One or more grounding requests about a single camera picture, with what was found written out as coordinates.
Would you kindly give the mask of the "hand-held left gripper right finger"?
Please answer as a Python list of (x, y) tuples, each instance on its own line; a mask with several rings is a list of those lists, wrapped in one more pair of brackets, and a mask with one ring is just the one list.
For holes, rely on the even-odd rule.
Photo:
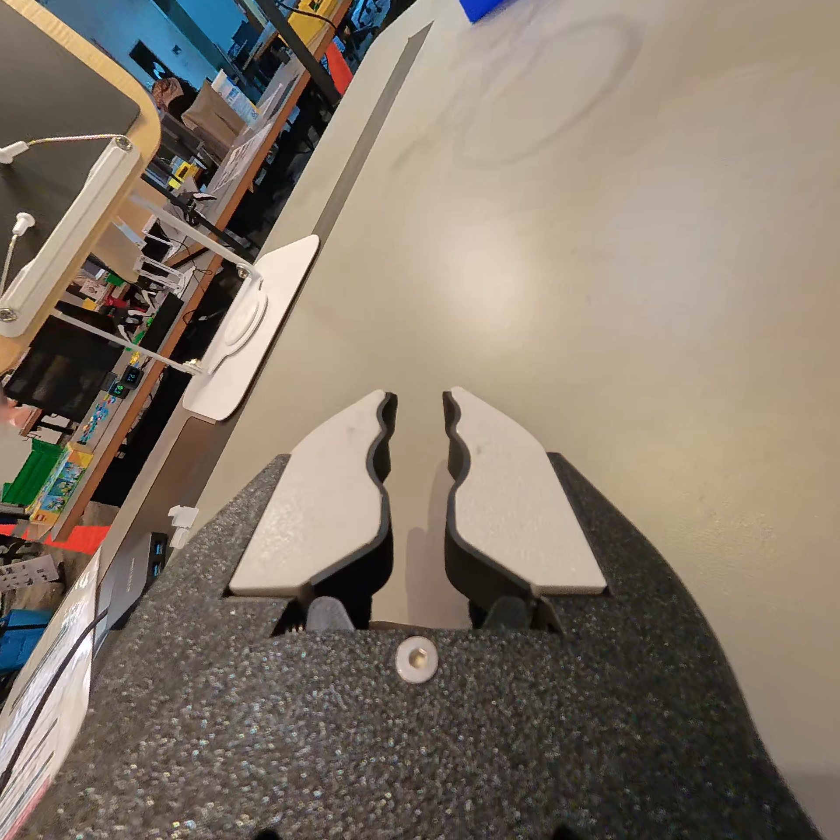
[(462, 386), (444, 393), (444, 424), (453, 586), (467, 597), (601, 595), (604, 573), (538, 439)]

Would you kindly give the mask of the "orange traffic cone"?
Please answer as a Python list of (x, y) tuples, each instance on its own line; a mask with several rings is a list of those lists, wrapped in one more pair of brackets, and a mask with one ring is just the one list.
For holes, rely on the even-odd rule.
[(354, 74), (335, 40), (329, 42), (325, 52), (325, 58), (327, 59), (332, 82), (339, 95), (343, 97), (354, 78)]

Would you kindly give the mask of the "colourful toy brick box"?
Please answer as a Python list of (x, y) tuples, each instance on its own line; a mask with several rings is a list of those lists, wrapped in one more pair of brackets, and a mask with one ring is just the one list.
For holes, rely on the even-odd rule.
[(93, 460), (92, 449), (68, 443), (27, 508), (29, 524), (53, 527)]

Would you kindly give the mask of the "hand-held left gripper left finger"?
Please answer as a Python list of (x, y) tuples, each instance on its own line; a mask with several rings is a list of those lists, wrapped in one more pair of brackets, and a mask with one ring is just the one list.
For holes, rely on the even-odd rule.
[(237, 596), (295, 596), (382, 545), (397, 397), (375, 390), (292, 450), (228, 584)]

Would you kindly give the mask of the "black flat device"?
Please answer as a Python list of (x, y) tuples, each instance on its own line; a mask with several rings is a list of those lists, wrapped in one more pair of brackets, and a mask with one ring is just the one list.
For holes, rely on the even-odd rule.
[(80, 423), (123, 351), (97, 334), (48, 317), (3, 392), (19, 405)]

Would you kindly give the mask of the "green plastic bin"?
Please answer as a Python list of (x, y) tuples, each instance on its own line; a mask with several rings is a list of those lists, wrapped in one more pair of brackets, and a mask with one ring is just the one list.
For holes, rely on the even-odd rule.
[(63, 453), (64, 448), (57, 444), (32, 438), (30, 453), (16, 478), (3, 485), (2, 503), (28, 507), (38, 497)]

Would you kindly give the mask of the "background desk with toys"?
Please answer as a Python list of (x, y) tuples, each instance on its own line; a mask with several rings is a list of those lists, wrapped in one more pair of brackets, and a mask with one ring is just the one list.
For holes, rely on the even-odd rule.
[[(319, 21), (318, 30), (306, 43), (306, 46), (311, 48), (314, 59), (325, 62), (328, 47), (334, 39), (333, 26), (344, 27), (344, 19), (353, 5), (351, 1), (321, 2), (318, 8), (313, 10), (313, 13), (320, 14), (329, 21), (329, 24)], [(244, 221), (242, 202), (260, 183), (262, 173), (268, 166), (266, 161), (274, 160), (273, 150), (277, 140), (290, 124), (291, 117), (297, 112), (298, 101), (310, 84), (310, 74), (299, 59), (289, 60), (272, 78), (269, 84), (272, 102), (278, 102), (279, 108), (269, 116), (265, 138), (247, 153), (245, 168), (241, 174), (227, 184), (225, 192), (219, 193), (216, 206), (211, 210), (209, 217), (216, 228), (222, 229), (223, 225), (228, 226), (231, 221)], [(192, 274), (183, 292), (178, 312), (170, 321), (163, 321), (167, 327), (166, 332), (154, 325), (151, 326), (151, 330), (161, 337), (161, 344), (155, 349), (156, 352), (163, 355), (175, 352), (177, 361), (186, 361), (195, 354), (185, 355), (179, 351), (184, 333), (192, 336), (197, 330), (202, 336), (213, 336), (209, 328), (203, 326), (200, 321), (200, 314), (208, 291), (217, 284), (215, 278), (218, 271), (229, 270), (229, 264), (224, 263), (221, 256), (214, 255), (204, 246), (195, 243), (182, 247), (168, 262), (177, 269), (192, 270)], [(124, 443), (131, 437), (137, 423), (141, 423), (143, 417), (147, 416), (148, 405), (154, 403), (154, 394), (164, 370), (165, 366), (154, 360), (143, 363), (143, 377), (136, 389), (124, 399), (112, 404), (108, 423), (100, 423), (97, 426), (96, 435), (92, 436), (89, 442), (93, 453), (92, 460), (50, 532), (53, 540), (59, 542), (70, 537), (73, 529), (81, 521), (88, 503), (95, 500), (100, 492), (101, 483), (108, 479), (109, 473), (120, 479), (121, 487), (131, 489), (134, 478), (129, 476), (128, 469), (123, 465)]]

